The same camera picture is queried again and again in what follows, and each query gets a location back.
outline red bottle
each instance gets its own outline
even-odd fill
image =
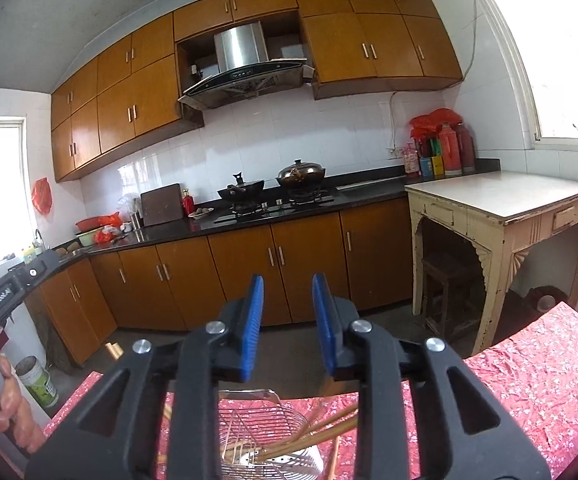
[[[194,197],[189,194],[189,189],[183,189],[182,194],[182,206],[185,208],[185,213],[187,213],[187,216],[189,216],[195,211]]]

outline stainless steel pot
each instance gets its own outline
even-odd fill
[[[278,184],[288,190],[316,187],[325,178],[325,169],[317,162],[303,162],[299,158],[278,173]]]

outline stainless steel range hood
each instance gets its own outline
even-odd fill
[[[220,73],[187,88],[178,99],[198,110],[298,88],[313,74],[302,57],[270,60],[260,22],[220,32],[213,42]]]

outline white tile backsplash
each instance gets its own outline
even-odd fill
[[[197,202],[218,198],[234,182],[265,180],[297,158],[327,174],[401,165],[390,160],[390,92],[314,101],[310,87],[269,94],[204,112],[205,126],[159,142],[80,181],[89,216],[117,210],[125,193],[180,183]],[[442,92],[398,92],[393,98],[397,145],[413,117],[444,106]]]

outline plastic bucket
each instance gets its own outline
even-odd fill
[[[16,365],[16,375],[43,408],[51,408],[58,402],[58,391],[51,382],[49,372],[33,355]]]

